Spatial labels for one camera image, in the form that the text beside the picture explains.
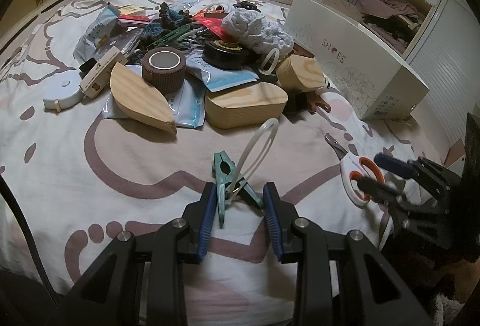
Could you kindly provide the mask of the green clothespin with loop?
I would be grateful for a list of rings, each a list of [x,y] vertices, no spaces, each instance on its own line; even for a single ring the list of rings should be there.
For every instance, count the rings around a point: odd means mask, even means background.
[[[249,180],[267,157],[276,138],[278,128],[278,119],[267,119],[248,141],[246,147],[241,152],[238,163],[235,163],[224,150],[213,154],[212,171],[216,180],[217,210],[221,228],[224,227],[225,213],[228,206],[237,198],[241,198],[257,210],[264,209],[262,199],[251,187]],[[243,169],[250,153],[265,134],[267,134],[267,137],[259,154],[247,169]]]

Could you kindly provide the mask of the small yellow card box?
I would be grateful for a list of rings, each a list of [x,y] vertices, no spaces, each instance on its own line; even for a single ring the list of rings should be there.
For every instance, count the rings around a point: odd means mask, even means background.
[[[121,15],[129,15],[129,16],[146,16],[146,11],[142,7],[138,7],[135,5],[128,5],[119,8],[119,12]]]

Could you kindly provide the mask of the leaf shaped wooden block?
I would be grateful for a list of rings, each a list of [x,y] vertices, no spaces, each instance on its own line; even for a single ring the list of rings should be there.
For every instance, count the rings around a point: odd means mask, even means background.
[[[176,136],[173,112],[166,98],[142,77],[117,62],[110,87],[120,110],[132,119]]]

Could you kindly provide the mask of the orange white scissors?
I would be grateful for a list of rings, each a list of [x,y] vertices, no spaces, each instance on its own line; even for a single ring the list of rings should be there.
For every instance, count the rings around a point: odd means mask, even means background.
[[[365,207],[369,203],[371,196],[361,191],[356,182],[361,177],[370,177],[384,184],[385,179],[381,169],[371,159],[364,156],[356,156],[351,151],[344,149],[329,133],[326,133],[325,141],[338,157],[346,195],[356,206]]]

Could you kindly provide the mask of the white crochet yarn bundle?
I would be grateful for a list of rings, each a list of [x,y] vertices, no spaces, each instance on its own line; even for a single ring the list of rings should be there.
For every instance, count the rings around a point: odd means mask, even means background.
[[[283,58],[293,50],[292,36],[259,11],[237,8],[222,19],[221,28],[256,54],[267,55],[278,50]]]

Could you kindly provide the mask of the white round tape measure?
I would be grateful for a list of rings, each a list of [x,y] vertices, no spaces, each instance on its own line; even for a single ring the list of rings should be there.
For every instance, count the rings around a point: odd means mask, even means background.
[[[46,92],[42,98],[43,105],[47,110],[61,112],[78,104],[84,94],[80,90],[80,77],[78,75],[59,76],[47,86]]]

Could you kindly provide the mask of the patterned cartoon blanket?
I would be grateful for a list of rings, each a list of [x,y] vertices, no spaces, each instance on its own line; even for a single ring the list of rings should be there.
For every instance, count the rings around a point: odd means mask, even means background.
[[[254,131],[204,125],[181,128],[170,138],[132,119],[103,118],[106,93],[54,113],[42,102],[49,82],[77,68],[74,48],[108,4],[155,15],[162,3],[184,3],[197,12],[236,1],[66,0],[24,32],[18,54],[1,57],[1,173],[58,293],[66,294],[121,230],[148,233],[180,216],[212,179],[214,153],[239,158]],[[323,229],[358,229],[382,245],[382,211],[352,204],[324,135],[368,157],[385,152],[439,161],[440,155],[411,119],[366,123],[335,88],[321,96],[330,113],[280,118],[272,149],[250,184],[261,190],[272,181],[301,216]],[[184,278],[192,325],[269,325],[293,314],[296,267],[278,263],[263,217],[242,202],[227,210],[224,225],[213,227],[205,260],[186,267]]]

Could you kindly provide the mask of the red booklet packet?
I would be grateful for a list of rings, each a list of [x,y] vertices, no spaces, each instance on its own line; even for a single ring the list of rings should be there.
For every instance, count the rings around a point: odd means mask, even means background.
[[[137,21],[137,22],[149,22],[150,19],[143,15],[124,15],[120,14],[119,20]]]

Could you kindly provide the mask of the small black box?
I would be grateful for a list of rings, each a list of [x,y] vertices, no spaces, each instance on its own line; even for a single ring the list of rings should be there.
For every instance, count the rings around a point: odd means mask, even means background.
[[[81,78],[84,78],[97,64],[97,60],[95,58],[90,58],[83,62],[79,67],[79,72]]]

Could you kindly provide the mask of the brown tape roll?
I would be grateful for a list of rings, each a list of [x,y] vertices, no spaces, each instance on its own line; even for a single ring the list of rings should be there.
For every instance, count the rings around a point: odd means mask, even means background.
[[[186,58],[172,47],[148,51],[142,60],[143,79],[162,94],[175,93],[185,78]]]

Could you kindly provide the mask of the pile of clothes in closet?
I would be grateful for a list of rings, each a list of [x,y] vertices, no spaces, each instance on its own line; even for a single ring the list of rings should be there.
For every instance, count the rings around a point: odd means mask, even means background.
[[[401,0],[347,0],[362,15],[363,24],[403,54],[425,20],[425,14]]]

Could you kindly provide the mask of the black hair claw clip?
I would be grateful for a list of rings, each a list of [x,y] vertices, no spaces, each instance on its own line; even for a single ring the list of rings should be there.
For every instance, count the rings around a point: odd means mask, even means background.
[[[233,4],[234,8],[245,9],[249,11],[259,11],[259,8],[256,6],[255,3],[249,1],[240,1]]]

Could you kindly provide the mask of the black yellow tape roll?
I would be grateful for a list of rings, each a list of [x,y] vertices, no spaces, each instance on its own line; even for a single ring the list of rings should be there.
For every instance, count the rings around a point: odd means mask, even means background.
[[[248,50],[233,41],[207,41],[202,50],[205,62],[224,70],[240,69],[247,55]]]

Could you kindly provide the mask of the brown leather cutout piece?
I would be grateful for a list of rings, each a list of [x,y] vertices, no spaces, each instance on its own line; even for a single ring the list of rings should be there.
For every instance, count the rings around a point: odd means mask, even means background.
[[[307,110],[309,113],[314,114],[317,112],[317,108],[320,107],[326,113],[330,113],[332,108],[328,102],[326,102],[316,91],[307,92]]]

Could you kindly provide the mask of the white louvered closet door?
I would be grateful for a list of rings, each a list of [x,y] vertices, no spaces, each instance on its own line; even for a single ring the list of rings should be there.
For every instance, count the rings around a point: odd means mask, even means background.
[[[450,143],[479,104],[479,21],[463,0],[439,0],[407,63],[429,86],[426,101]]]

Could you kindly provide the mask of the white cardboard shoe box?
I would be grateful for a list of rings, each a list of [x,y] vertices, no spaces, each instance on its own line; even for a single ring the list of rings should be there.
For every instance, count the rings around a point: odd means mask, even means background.
[[[315,55],[360,119],[405,119],[430,91],[387,43],[319,2],[293,0],[284,29]]]

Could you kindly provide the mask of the rounded wooden block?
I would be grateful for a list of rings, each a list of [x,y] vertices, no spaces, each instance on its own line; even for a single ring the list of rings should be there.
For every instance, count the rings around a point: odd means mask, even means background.
[[[287,93],[268,82],[247,84],[205,96],[206,119],[220,129],[241,128],[278,118],[288,101]]]

